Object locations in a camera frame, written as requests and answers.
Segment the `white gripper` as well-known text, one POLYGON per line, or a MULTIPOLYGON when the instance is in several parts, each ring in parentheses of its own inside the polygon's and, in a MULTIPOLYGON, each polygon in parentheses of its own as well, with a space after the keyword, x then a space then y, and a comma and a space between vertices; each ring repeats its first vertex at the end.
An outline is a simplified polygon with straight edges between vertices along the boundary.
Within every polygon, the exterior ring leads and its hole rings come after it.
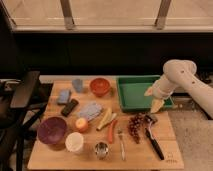
POLYGON ((158 99, 153 99, 151 104, 151 113, 158 112, 164 105, 164 100, 168 99, 174 91, 174 84, 168 80, 165 75, 162 75, 154 82, 152 87, 149 87, 144 96, 154 96, 158 99))

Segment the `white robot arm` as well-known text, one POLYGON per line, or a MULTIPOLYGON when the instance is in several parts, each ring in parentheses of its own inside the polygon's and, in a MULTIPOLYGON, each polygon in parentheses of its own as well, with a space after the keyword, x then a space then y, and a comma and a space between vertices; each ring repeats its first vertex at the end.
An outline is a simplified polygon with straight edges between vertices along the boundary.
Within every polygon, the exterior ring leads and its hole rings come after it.
POLYGON ((213 119, 213 88, 200 81, 196 76, 197 66, 191 60, 168 60, 163 65, 163 74, 144 95, 152 96, 151 112, 160 110, 177 87, 182 87, 192 99, 213 119))

